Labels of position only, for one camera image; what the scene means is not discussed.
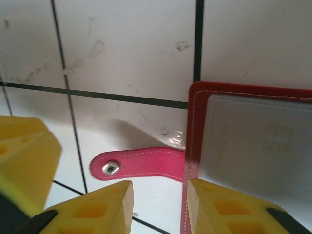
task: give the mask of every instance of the tile wall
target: tile wall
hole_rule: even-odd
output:
[[[193,80],[312,88],[311,11],[309,0],[0,0],[0,115],[41,118],[63,147],[46,206],[110,184],[89,173],[100,153],[184,149]],[[131,179],[142,221],[131,233],[178,234],[182,185]]]

